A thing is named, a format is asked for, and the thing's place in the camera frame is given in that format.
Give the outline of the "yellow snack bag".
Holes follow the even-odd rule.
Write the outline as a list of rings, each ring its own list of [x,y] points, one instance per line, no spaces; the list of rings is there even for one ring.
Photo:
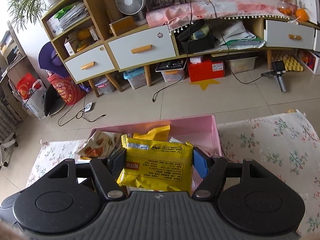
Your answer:
[[[156,191],[191,192],[193,146],[121,136],[126,159],[117,183]]]

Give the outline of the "yellow pillow snack pack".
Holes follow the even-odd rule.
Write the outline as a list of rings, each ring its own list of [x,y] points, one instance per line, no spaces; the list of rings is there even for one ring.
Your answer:
[[[167,141],[170,130],[170,125],[159,126],[149,130],[145,134],[134,133],[133,138],[143,140]]]

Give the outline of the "silver white snack bag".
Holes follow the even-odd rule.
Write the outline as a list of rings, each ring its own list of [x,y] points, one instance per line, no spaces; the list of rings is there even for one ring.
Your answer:
[[[96,130],[77,152],[85,158],[109,157],[121,143],[121,133]]]

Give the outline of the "white office chair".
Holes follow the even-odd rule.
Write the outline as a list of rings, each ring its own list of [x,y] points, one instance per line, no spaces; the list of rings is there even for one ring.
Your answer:
[[[1,142],[1,168],[8,167],[9,161],[7,161],[7,158],[12,154],[12,149],[18,147],[16,138],[16,133],[11,133],[7,139]]]

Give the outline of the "white charger puck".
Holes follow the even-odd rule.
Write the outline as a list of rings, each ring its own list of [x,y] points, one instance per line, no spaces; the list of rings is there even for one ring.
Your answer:
[[[88,103],[85,107],[84,107],[84,113],[90,112],[93,109],[93,102]]]

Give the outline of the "red printed bag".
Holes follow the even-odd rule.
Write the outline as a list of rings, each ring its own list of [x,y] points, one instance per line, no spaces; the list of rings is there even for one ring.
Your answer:
[[[74,83],[70,76],[63,78],[57,74],[52,74],[47,78],[47,80],[53,85],[57,93],[67,105],[76,104],[86,94],[78,84]]]

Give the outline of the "white shopping bag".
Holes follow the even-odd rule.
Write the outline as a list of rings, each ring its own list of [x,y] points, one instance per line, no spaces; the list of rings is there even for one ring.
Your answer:
[[[44,113],[44,94],[46,87],[41,79],[35,79],[30,73],[25,74],[17,84],[18,95],[23,106],[29,109],[39,120],[46,117]]]

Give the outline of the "red cardboard box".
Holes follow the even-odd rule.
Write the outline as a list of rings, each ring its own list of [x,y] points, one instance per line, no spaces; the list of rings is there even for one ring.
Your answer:
[[[188,63],[188,72],[191,82],[218,79],[225,76],[223,61],[213,62],[205,59],[201,63]]]

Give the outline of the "white drawer wooden cabinet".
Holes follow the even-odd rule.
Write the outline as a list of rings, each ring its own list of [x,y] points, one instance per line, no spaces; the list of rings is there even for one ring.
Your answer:
[[[167,25],[147,24],[105,41],[109,56],[120,72],[143,67],[146,83],[152,86],[150,66],[177,57],[173,33]]]

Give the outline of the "black storage box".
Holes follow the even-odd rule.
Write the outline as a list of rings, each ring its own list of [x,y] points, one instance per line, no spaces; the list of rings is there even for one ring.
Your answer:
[[[218,39],[205,20],[197,20],[174,30],[179,53],[193,54],[213,49]]]

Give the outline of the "stack of papers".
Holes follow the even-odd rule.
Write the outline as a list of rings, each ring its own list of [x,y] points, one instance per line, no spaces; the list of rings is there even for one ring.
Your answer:
[[[231,21],[223,24],[214,36],[218,40],[217,46],[228,50],[259,49],[266,43],[262,38],[246,30],[242,21]]]

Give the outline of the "yellow egg tray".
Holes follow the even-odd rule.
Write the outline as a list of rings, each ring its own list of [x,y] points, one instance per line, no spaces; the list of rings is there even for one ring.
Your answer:
[[[286,71],[302,72],[303,66],[289,53],[284,50],[273,50],[272,61],[283,61]]]

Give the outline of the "long low tv cabinet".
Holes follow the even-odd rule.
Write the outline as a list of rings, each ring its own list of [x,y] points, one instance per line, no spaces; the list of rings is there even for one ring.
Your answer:
[[[319,26],[276,17],[198,20],[171,31],[179,56],[226,55],[275,49],[319,51]]]

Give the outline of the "small cardboard box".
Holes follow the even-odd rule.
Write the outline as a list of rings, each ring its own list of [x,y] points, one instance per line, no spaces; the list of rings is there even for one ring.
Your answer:
[[[114,36],[119,36],[128,31],[131,31],[132,29],[135,29],[136,24],[132,16],[126,16],[113,23],[110,23],[109,26],[110,33]]]

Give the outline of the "white desk fan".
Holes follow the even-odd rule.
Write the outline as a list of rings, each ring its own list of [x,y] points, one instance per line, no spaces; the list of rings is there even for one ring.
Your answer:
[[[116,6],[122,14],[132,16],[137,26],[147,23],[145,0],[116,0]]]

